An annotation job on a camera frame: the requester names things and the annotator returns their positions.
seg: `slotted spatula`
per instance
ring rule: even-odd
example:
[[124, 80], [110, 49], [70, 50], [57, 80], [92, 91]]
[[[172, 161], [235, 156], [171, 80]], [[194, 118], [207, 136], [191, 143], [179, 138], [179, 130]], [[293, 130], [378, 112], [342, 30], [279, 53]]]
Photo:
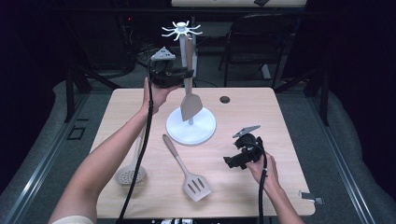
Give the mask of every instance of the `slotted spatula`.
[[212, 192], [209, 184], [207, 183], [206, 179], [201, 175], [194, 175], [189, 172], [186, 165], [183, 163], [181, 158], [178, 156], [178, 153], [173, 145], [171, 139], [168, 135], [163, 135], [163, 141], [165, 142], [166, 146], [171, 151], [172, 155], [177, 160], [178, 164], [180, 165], [181, 169], [183, 170], [185, 179], [183, 184], [184, 191], [195, 201], [198, 202], [203, 199], [206, 195]]

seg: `black wire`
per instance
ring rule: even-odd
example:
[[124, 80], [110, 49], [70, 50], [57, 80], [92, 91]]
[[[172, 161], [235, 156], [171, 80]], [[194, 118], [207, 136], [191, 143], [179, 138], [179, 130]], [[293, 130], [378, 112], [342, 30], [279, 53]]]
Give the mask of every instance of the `black wire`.
[[265, 155], [264, 148], [260, 147], [259, 145], [253, 144], [253, 143], [244, 143], [244, 144], [258, 147], [262, 151], [262, 155], [264, 156], [264, 165], [262, 167], [262, 177], [260, 179], [260, 184], [259, 184], [259, 223], [263, 224], [264, 223], [264, 210], [262, 207], [262, 192], [264, 190], [264, 181], [265, 181], [265, 177], [267, 175], [267, 164], [268, 164], [267, 156]]
[[[151, 60], [148, 61], [148, 73], [149, 73], [149, 69], [150, 69], [150, 64], [151, 64]], [[148, 77], [149, 105], [148, 105], [148, 120], [147, 120], [147, 124], [146, 124], [145, 139], [144, 139], [144, 142], [143, 142], [142, 150], [141, 150], [140, 155], [139, 155], [139, 157], [137, 159], [136, 167], [134, 168], [134, 177], [132, 179], [131, 187], [129, 188], [128, 195], [127, 195], [127, 197], [125, 199], [124, 206], [122, 207], [122, 210], [120, 212], [120, 216], [117, 219], [116, 224], [120, 224], [121, 221], [123, 220], [123, 216], [125, 215], [126, 208], [128, 207], [128, 203], [129, 203], [129, 201], [131, 199], [131, 196], [132, 196], [132, 193], [134, 191], [134, 185], [136, 183], [137, 175], [139, 173], [140, 163], [143, 160], [143, 156], [144, 156], [144, 154], [146, 152], [146, 147], [147, 147], [147, 144], [148, 144], [148, 141], [149, 141], [149, 130], [150, 130], [150, 127], [151, 127], [153, 107], [154, 107], [154, 103], [152, 101], [151, 84], [152, 84], [151, 79]]]

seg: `small metal object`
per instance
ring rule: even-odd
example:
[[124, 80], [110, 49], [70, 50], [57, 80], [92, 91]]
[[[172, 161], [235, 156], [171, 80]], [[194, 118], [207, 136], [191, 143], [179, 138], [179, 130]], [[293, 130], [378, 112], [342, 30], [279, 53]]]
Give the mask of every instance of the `small metal object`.
[[254, 130], [260, 128], [260, 127], [261, 127], [260, 125], [256, 125], [256, 126], [251, 126], [251, 127], [243, 128], [241, 131], [239, 131], [238, 133], [234, 134], [234, 135], [233, 135], [233, 138], [235, 138], [235, 137], [240, 137], [240, 136], [242, 136], [242, 135], [245, 135], [245, 134], [247, 134], [247, 133], [250, 133], [251, 131], [254, 131]]

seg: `left hand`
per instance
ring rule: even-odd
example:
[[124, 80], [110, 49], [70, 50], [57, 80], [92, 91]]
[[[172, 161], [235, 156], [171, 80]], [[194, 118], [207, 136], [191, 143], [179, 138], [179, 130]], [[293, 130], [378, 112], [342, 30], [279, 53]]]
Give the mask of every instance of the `left hand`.
[[[153, 114], [156, 114], [160, 110], [160, 106], [166, 102], [166, 97], [168, 96], [168, 94], [171, 91], [176, 90], [177, 88], [178, 88], [178, 86], [163, 89], [163, 88], [157, 87], [154, 84], [151, 85], [152, 101], [153, 101], [153, 105], [154, 105]], [[149, 109], [149, 80], [147, 77], [145, 78], [145, 91], [144, 91], [142, 108]]]

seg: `hand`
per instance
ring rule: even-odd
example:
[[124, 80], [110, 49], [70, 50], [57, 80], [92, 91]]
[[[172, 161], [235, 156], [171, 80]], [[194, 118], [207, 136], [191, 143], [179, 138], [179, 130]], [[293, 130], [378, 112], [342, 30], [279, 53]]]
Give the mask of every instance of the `hand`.
[[[166, 102], [166, 97], [168, 96], [168, 94], [177, 88], [178, 88], [178, 86], [171, 87], [168, 89], [162, 89], [162, 88], [155, 86], [154, 84], [151, 85], [152, 101], [153, 101], [153, 105], [154, 105], [153, 114], [156, 114], [159, 111], [160, 106]], [[145, 92], [144, 92], [144, 97], [143, 97], [142, 108], [149, 109], [149, 81], [148, 81], [147, 77], [145, 78]]]
[[[264, 190], [268, 193], [271, 189], [280, 188], [280, 184], [277, 177], [276, 161], [274, 157], [267, 152], [265, 152], [265, 156], [267, 157], [267, 177], [264, 182]], [[260, 183], [260, 179], [262, 178], [262, 167], [264, 166], [264, 156], [262, 155], [256, 162], [247, 162], [246, 166], [257, 183]]]

